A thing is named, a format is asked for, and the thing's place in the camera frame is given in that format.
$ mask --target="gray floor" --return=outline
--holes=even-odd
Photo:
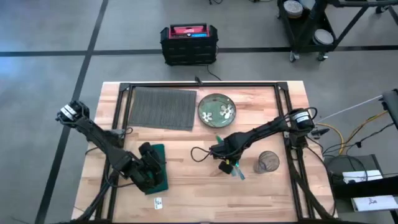
[[[86,50],[100,0],[0,1],[0,51]],[[287,47],[275,18],[275,2],[228,0],[110,0],[95,49],[159,49],[159,32],[171,23],[207,22],[219,32],[220,47]],[[328,7],[336,33],[358,9]],[[387,12],[374,9],[360,19],[341,45],[397,45],[398,27]],[[333,52],[323,63],[315,54],[296,63],[288,53],[219,54],[210,70],[223,80],[303,80],[312,106],[324,117],[398,88],[397,51]],[[72,97],[84,57],[0,57],[0,222],[33,223],[62,130],[55,114]],[[203,67],[168,67],[161,55],[95,56],[80,99],[95,111],[104,81],[214,80]],[[382,111],[373,101],[326,120],[345,136]],[[364,128],[358,139],[390,123],[388,116]],[[398,172],[396,129],[389,128],[351,150],[376,154],[385,173]],[[321,141],[338,143],[334,133]],[[70,218],[86,149],[84,137],[71,132],[47,223]],[[392,223],[386,212],[339,213],[345,220]]]

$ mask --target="green sponge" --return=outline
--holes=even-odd
[[[169,189],[169,182],[167,181],[167,173],[166,173],[166,154],[164,151],[164,145],[156,144],[156,145],[152,145],[152,147],[155,149],[155,151],[159,155],[159,159],[161,161],[160,166],[162,167],[162,172],[163,172],[163,182],[161,184],[159,184],[158,186],[154,187],[153,189],[147,190],[145,192],[146,195],[154,194],[154,193]]]

